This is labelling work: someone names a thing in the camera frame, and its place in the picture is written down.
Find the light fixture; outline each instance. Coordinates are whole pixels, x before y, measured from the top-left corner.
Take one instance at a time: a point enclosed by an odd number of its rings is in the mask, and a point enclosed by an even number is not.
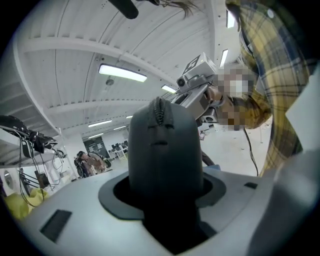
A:
[[[164,90],[166,90],[166,91],[168,91],[168,92],[170,92],[170,93],[172,93],[172,94],[174,94],[174,93],[176,92],[175,89],[169,87],[168,85],[164,85],[164,86],[162,86],[161,88],[164,89]]]
[[[119,130],[119,129],[124,128],[124,127],[126,127],[126,125],[125,125],[125,126],[118,127],[118,128],[114,128],[113,130]]]
[[[232,15],[230,11],[226,11],[226,27],[228,29],[233,28],[235,26],[235,17]]]
[[[147,77],[144,74],[140,74],[122,67],[106,64],[101,64],[99,68],[99,74],[128,78],[139,82],[144,82],[147,80]]]
[[[108,120],[108,121],[103,121],[103,122],[97,122],[97,123],[93,123],[93,124],[89,124],[88,127],[95,127],[95,126],[99,126],[99,125],[104,125],[104,124],[107,124],[107,123],[111,123],[112,120]]]
[[[220,68],[224,66],[224,64],[226,62],[227,55],[228,55],[228,49],[223,50],[222,57],[221,57],[221,62],[220,62]]]
[[[98,137],[98,136],[100,136],[100,135],[102,135],[102,134],[104,134],[104,133],[99,133],[99,134],[97,134],[97,135],[90,136],[90,137],[88,137],[88,139],[91,139],[91,138],[94,138],[94,137]]]

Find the white ceiling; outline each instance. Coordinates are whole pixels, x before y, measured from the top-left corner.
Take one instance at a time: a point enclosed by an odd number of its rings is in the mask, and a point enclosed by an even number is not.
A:
[[[226,27],[224,0],[194,1],[200,10],[187,18],[178,8],[132,2],[136,19],[126,19],[106,0],[44,0],[21,25],[21,83],[66,136],[80,133],[86,139],[129,124],[126,116],[153,98],[169,99],[161,87],[175,87],[186,64],[202,52],[217,66],[223,50],[229,49],[226,63],[240,54],[237,28]],[[140,72],[147,80],[111,77],[114,84],[106,85],[109,76],[98,73],[102,63]]]

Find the floor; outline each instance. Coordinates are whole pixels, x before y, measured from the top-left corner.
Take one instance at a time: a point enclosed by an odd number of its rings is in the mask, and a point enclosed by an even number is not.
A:
[[[260,128],[247,130],[252,146],[252,153],[260,173],[269,145],[271,122],[268,120]],[[204,140],[200,141],[201,149],[220,165],[221,170],[230,173],[255,176],[256,169],[250,158],[249,144],[242,131],[228,131],[222,125],[215,125],[205,131]],[[112,170],[128,170],[128,161],[115,159],[111,162]]]

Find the hair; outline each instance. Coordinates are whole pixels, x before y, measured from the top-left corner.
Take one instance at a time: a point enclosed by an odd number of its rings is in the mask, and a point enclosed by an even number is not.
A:
[[[194,0],[181,0],[181,1],[172,1],[172,0],[159,0],[159,5],[166,7],[177,7],[181,8],[184,11],[184,17],[187,17],[192,13],[192,9],[199,10],[198,6],[193,3]]]

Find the plaid shirt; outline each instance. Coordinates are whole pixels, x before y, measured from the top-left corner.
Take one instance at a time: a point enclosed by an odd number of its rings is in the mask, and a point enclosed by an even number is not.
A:
[[[243,37],[243,62],[256,80],[242,98],[227,100],[219,108],[218,120],[254,129],[273,116],[262,175],[302,151],[285,114],[305,88],[317,60],[311,57],[295,19],[275,0],[226,0],[226,6]],[[262,90],[257,88],[258,77]]]

